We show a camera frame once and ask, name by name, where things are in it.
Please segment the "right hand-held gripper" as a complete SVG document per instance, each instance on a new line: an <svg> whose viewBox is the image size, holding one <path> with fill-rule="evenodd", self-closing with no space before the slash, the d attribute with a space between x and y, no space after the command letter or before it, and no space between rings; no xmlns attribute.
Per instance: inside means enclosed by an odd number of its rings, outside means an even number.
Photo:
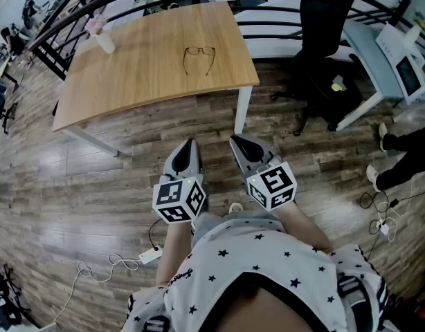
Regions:
<svg viewBox="0 0 425 332"><path fill-rule="evenodd" d="M229 143L244 178L248 177L248 194L266 211L295 199L298 185L288 162L256 172L258 163L268 163L275 156L267 141L249 134L235 134Z"/></svg>

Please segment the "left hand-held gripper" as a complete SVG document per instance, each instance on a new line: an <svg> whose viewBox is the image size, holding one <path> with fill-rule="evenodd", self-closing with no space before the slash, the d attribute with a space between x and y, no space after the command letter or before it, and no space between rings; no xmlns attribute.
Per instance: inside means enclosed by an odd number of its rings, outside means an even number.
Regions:
<svg viewBox="0 0 425 332"><path fill-rule="evenodd" d="M164 174L153 188L152 209L167 224L197 218L206 200L201 170L201 154L194 138L184 140L165 161Z"/></svg>

